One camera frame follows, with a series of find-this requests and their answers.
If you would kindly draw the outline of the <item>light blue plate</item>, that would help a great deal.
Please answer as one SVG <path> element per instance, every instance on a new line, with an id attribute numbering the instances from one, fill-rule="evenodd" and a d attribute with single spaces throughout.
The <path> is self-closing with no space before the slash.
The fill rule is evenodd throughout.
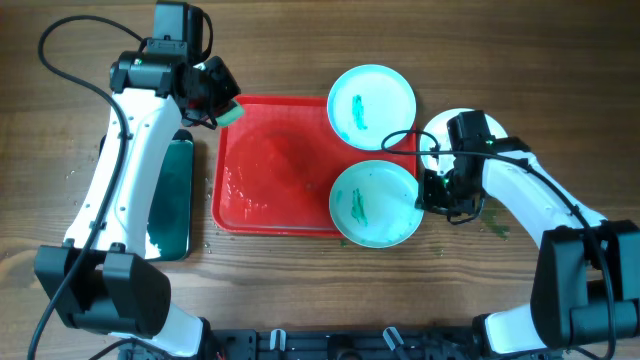
<path id="1" fill-rule="evenodd" d="M 412 128 L 417 102 L 408 81 L 377 64 L 356 66 L 332 85 L 327 98 L 329 123 L 340 139 L 360 150 L 391 147 Z"/>
<path id="2" fill-rule="evenodd" d="M 420 226 L 418 182 L 405 168 L 368 160 L 343 171 L 329 195 L 330 217 L 351 242 L 375 249 L 396 246 Z"/>

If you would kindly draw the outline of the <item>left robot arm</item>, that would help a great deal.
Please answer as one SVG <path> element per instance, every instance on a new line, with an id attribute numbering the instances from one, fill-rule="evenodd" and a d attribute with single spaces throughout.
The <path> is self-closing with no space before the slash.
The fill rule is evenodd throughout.
<path id="1" fill-rule="evenodd" d="M 223 60 L 125 52 L 111 76 L 110 125 L 83 206 L 62 246 L 38 249 L 34 271 L 50 299 L 27 352 L 52 314 L 65 326 L 117 336 L 173 358 L 205 354 L 209 323 L 171 300 L 168 277 L 146 258 L 154 193 L 169 145 L 186 123 L 227 126 L 240 89 Z"/>

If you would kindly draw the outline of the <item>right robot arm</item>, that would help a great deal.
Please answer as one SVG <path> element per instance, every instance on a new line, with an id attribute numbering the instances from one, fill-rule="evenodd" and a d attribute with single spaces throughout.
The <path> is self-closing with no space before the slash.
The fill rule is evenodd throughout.
<path id="1" fill-rule="evenodd" d="M 454 225 L 474 220 L 492 197 L 538 246 L 527 304 L 474 320 L 483 357 L 574 350 L 639 334 L 639 228 L 610 221 L 564 190 L 518 138 L 479 136 L 451 142 L 424 134 L 434 160 L 420 180 L 419 207 Z"/>

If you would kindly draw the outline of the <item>green yellow sponge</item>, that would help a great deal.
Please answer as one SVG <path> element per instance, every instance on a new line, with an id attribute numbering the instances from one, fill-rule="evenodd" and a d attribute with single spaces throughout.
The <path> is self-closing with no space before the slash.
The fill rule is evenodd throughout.
<path id="1" fill-rule="evenodd" d="M 244 108 L 236 100 L 231 100 L 214 112 L 215 122 L 218 127 L 228 127 L 244 114 Z"/>

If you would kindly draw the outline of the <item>white plate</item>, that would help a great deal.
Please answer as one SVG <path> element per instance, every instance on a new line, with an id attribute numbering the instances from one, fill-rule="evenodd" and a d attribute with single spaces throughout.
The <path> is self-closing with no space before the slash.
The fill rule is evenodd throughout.
<path id="1" fill-rule="evenodd" d="M 440 146 L 440 151 L 449 151 L 451 144 L 449 141 L 447 122 L 459 113 L 468 111 L 471 111 L 471 108 L 454 108 L 433 117 L 424 127 L 423 131 L 433 135 L 436 140 L 433 140 L 427 135 L 421 135 L 419 138 L 419 151 L 433 151 L 436 145 Z M 493 117 L 486 114 L 485 118 L 489 131 L 493 136 L 496 138 L 507 137 L 505 129 Z M 423 155 L 421 160 L 426 169 L 435 171 L 439 176 L 444 176 L 454 167 L 453 155 L 439 155 L 438 157 Z"/>

